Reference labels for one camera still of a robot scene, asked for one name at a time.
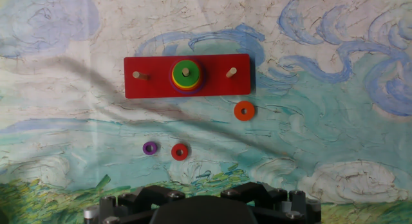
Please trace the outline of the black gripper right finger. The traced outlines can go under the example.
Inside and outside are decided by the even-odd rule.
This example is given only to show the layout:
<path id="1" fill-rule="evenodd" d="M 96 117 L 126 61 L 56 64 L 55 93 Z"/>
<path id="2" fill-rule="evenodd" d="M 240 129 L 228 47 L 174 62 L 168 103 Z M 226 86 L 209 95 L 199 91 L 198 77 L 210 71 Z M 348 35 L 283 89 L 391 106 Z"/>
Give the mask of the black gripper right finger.
<path id="1" fill-rule="evenodd" d="M 224 190 L 220 197 L 247 205 L 258 223 L 322 223 L 321 202 L 307 198 L 300 190 L 248 182 Z"/>

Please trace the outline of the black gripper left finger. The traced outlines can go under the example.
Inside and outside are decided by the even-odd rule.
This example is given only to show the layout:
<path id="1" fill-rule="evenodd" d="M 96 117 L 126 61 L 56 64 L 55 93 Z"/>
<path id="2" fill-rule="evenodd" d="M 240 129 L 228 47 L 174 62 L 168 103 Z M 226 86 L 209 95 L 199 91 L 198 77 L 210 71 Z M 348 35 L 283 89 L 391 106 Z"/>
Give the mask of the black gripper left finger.
<path id="1" fill-rule="evenodd" d="M 162 206 L 185 199 L 185 193 L 151 185 L 118 196 L 106 195 L 99 204 L 83 210 L 84 224 L 149 223 L 154 215 L 153 205 Z"/>

